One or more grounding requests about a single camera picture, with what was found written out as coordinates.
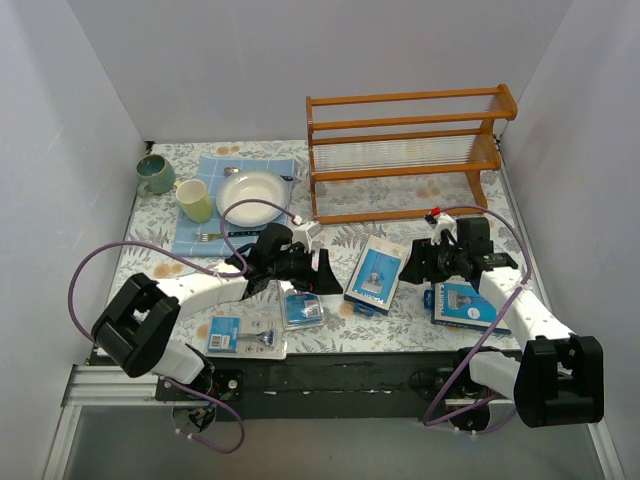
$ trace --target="cup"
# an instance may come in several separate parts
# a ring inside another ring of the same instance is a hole
[[[162,155],[147,155],[136,166],[138,195],[143,198],[168,192],[176,181],[176,173]]]
[[[176,200],[187,217],[204,223],[213,214],[213,202],[203,181],[193,178],[182,182],[176,190]]]

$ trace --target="wooden rack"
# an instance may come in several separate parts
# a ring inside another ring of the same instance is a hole
[[[478,111],[478,109],[465,111],[463,108],[463,111],[458,113],[439,112],[422,116],[314,122],[314,112],[319,107],[461,97],[487,97],[487,106],[484,111]],[[475,203],[486,207],[487,199],[480,184],[480,172],[498,170],[501,165],[500,154],[493,141],[493,125],[496,120],[513,120],[517,111],[515,100],[508,87],[503,84],[492,88],[466,90],[334,98],[307,97],[311,200],[315,219],[323,224],[332,224],[423,217],[429,209],[318,215],[316,198],[318,183],[389,176],[464,172]],[[442,128],[455,122],[479,122],[479,124],[474,128],[319,138],[322,134],[335,130],[378,129],[379,127],[392,127],[397,130],[402,126],[423,124],[440,124]],[[380,158],[376,160],[372,151],[384,152],[384,154],[380,154]],[[418,153],[412,156],[407,155],[407,151]],[[460,209],[453,213],[473,212]]]

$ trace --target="yellow mug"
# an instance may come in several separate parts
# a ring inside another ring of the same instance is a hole
[[[176,182],[176,200],[187,217],[196,223],[204,223],[213,215],[213,202],[202,180],[192,178]]]

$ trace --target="plate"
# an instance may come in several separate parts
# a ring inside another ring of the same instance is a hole
[[[243,170],[225,180],[216,194],[216,207],[220,215],[240,200],[256,198],[268,200],[286,208],[289,189],[280,175],[266,170]],[[229,223],[240,227],[257,227],[275,219],[282,212],[261,203],[246,203],[234,208],[227,215]]]

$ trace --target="spoon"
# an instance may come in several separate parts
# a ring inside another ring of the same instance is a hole
[[[228,177],[229,175],[233,175],[234,173],[238,173],[241,170],[237,167],[224,167],[224,174]],[[291,175],[280,175],[283,180],[287,182],[293,182],[293,177]]]

